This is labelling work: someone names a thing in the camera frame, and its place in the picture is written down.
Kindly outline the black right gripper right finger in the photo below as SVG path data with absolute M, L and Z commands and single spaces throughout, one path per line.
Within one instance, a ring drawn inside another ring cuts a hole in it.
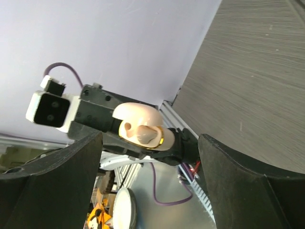
M 302 229 L 305 176 L 236 151 L 202 134 L 198 148 L 219 229 Z

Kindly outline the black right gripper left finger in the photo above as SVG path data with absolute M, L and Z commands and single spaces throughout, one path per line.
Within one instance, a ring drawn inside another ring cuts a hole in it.
M 3 229 L 81 229 L 102 153 L 93 132 L 41 159 L 0 176 Z

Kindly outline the left aluminium frame post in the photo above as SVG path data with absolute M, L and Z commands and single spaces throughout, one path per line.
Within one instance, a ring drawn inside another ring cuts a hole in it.
M 189 125 L 173 110 L 173 103 L 176 100 L 179 92 L 181 90 L 181 87 L 178 89 L 177 94 L 172 102 L 164 100 L 159 108 L 159 111 L 161 112 L 163 116 L 163 122 L 166 127 L 173 127 L 173 128 L 179 128 L 179 129 L 188 129 L 191 134 L 198 139 L 197 133 L 189 127 Z

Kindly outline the beige earbud in case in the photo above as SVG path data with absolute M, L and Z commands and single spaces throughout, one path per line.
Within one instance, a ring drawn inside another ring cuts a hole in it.
M 157 135 L 158 132 L 156 130 L 146 125 L 140 125 L 136 129 L 136 137 L 141 144 L 149 144 L 157 137 Z

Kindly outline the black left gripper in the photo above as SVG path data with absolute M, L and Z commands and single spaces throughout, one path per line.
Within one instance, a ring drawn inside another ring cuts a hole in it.
M 118 136 L 121 121 L 112 117 L 114 109 L 122 103 L 145 104 L 156 108 L 158 105 L 129 98 L 102 89 L 101 86 L 86 84 L 80 95 L 80 104 L 75 119 L 68 130 L 68 138 L 81 140 L 95 131 L 103 132 L 103 150 L 118 155 L 144 159 L 139 146 L 127 143 Z

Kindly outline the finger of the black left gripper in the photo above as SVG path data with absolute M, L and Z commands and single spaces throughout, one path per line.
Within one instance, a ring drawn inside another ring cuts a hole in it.
M 168 128 L 166 130 L 171 131 L 175 137 L 170 149 L 165 151 L 145 149 L 142 153 L 170 166 L 181 163 L 195 164 L 200 159 L 197 138 L 187 128 L 183 130 Z

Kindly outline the beige earbud charging case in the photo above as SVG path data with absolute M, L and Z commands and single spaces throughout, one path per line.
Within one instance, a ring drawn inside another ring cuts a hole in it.
M 112 114 L 121 120 L 118 134 L 121 138 L 146 149 L 165 151 L 175 142 L 175 136 L 163 127 L 163 117 L 154 107 L 140 103 L 123 103 Z

